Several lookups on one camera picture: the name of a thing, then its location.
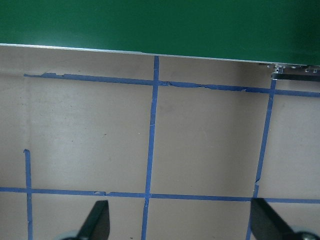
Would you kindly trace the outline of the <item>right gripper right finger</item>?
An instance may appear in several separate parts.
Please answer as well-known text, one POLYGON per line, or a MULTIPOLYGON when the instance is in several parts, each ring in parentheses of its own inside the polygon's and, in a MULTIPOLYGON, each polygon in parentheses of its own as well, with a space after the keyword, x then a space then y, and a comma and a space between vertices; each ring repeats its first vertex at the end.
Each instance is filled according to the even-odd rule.
POLYGON ((251 199, 250 229, 256 240, 303 240, 264 198, 251 199))

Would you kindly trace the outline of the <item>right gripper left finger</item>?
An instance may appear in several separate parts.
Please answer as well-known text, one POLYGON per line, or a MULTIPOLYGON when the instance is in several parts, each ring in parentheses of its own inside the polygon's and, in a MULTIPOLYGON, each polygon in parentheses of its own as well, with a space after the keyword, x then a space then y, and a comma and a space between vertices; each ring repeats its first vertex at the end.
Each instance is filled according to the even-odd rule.
POLYGON ((108 200, 98 200, 77 233, 77 240, 107 240, 110 235, 108 200))

